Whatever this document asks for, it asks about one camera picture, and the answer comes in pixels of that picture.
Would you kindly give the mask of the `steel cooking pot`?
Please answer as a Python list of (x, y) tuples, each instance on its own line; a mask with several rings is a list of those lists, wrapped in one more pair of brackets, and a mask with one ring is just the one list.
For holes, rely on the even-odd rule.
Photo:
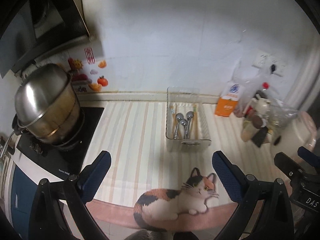
[(71, 82), (71, 75), (53, 63), (28, 75), (15, 94), (15, 134), (30, 133), (45, 144), (64, 140), (80, 116)]

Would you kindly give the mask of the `black packet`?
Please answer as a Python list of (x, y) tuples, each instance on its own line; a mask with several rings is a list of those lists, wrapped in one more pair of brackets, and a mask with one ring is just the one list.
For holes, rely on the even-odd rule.
[(265, 126), (259, 129), (259, 131), (251, 138), (251, 141), (253, 142), (253, 144), (255, 144), (255, 146), (260, 148), (264, 143), (267, 137), (267, 134), (268, 134), (268, 127)]

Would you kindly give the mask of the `striped cat table mat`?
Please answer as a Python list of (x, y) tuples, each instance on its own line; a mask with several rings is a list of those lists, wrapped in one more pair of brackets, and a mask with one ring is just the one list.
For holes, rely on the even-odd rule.
[(84, 164), (92, 163), (101, 151), (112, 157), (111, 168), (87, 204), (95, 219), (137, 228), (133, 206), (141, 194), (150, 189), (179, 189), (195, 167), (203, 175), (212, 173), (212, 155), (217, 150), (259, 180), (284, 178), (274, 165), (270, 147), (243, 142), (242, 120), (233, 115), (216, 116), (214, 105), (203, 107), (212, 142), (202, 152), (167, 150), (164, 102), (90, 101), (84, 106), (103, 108)]

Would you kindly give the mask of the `clear plastic bag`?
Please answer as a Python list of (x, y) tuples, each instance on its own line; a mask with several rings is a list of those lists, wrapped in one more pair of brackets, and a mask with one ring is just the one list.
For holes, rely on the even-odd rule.
[(237, 62), (232, 78), (244, 86), (244, 92), (233, 113), (238, 118), (246, 119), (257, 113), (266, 120), (270, 129), (281, 129), (298, 116), (298, 111), (285, 104), (271, 84), (275, 76), (273, 67), (265, 67), (254, 77), (246, 77), (241, 62)]

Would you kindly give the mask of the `plastic cup with lid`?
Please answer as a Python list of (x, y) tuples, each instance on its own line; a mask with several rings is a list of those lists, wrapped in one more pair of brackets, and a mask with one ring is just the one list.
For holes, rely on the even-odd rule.
[(266, 118), (259, 115), (253, 115), (245, 119), (242, 125), (241, 139), (244, 142), (251, 140), (267, 124)]

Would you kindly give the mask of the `green banded bamboo chopstick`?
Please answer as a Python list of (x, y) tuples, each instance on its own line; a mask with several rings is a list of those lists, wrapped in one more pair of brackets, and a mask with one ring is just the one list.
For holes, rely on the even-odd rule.
[(199, 129), (198, 129), (198, 114), (197, 114), (197, 104), (193, 105), (193, 110), (194, 110), (194, 124), (193, 124), (193, 128), (194, 128), (194, 137), (195, 140), (199, 139)]

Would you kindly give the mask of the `clear plastic organizer tray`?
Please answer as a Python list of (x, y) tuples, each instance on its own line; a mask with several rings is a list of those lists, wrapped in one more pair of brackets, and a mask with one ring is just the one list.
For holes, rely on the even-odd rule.
[(169, 152), (202, 152), (211, 145), (204, 107), (194, 88), (167, 88), (165, 138)]

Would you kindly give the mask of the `white rice cooker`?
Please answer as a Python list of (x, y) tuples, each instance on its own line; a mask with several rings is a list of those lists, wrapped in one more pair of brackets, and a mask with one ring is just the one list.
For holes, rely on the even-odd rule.
[(307, 112), (299, 112), (271, 142), (271, 156), (283, 152), (295, 162), (301, 163), (303, 160), (297, 154), (298, 149), (303, 146), (312, 152), (316, 138), (317, 129), (312, 117)]

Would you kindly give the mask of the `fruit wall stickers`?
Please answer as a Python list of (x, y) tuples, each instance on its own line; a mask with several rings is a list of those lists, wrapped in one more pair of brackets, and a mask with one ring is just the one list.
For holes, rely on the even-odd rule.
[(106, 71), (107, 59), (92, 46), (67, 51), (67, 63), (72, 76), (72, 86), (78, 93), (100, 93), (109, 85)]

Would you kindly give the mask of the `range hood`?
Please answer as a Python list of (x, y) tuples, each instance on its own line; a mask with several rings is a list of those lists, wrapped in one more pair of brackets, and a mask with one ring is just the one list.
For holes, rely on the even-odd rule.
[(82, 0), (1, 0), (1, 77), (89, 37)]

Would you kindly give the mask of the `steel spoon upper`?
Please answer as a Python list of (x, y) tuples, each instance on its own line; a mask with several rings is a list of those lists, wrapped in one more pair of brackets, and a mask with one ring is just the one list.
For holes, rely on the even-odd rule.
[(191, 123), (192, 118), (194, 117), (194, 112), (188, 111), (186, 113), (186, 117), (187, 117), (187, 125), (185, 127), (185, 139), (189, 139), (190, 123)]

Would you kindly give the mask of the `black induction stove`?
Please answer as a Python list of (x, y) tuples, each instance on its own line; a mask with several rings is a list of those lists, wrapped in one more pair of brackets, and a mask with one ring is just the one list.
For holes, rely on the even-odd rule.
[(103, 107), (81, 107), (70, 133), (53, 144), (45, 144), (29, 132), (22, 133), (17, 149), (57, 178), (65, 180), (79, 174), (103, 111)]

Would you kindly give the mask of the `large steel spoon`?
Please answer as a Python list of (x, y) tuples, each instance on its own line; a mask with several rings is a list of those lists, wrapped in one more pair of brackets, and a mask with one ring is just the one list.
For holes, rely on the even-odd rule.
[(182, 113), (177, 113), (175, 117), (176, 126), (174, 130), (174, 139), (178, 139), (180, 132), (180, 121), (184, 118)]

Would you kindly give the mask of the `steel spoon pointed bowl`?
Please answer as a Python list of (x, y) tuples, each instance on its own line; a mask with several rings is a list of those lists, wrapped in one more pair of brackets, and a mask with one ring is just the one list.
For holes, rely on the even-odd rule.
[(185, 119), (180, 120), (180, 125), (183, 126), (183, 139), (188, 139), (188, 121)]

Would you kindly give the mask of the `orange white carton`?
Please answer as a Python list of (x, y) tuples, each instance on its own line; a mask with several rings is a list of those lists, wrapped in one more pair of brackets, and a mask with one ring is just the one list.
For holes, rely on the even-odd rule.
[(235, 81), (227, 82), (227, 85), (218, 99), (215, 115), (229, 117), (237, 106), (244, 91), (245, 86), (243, 84)]

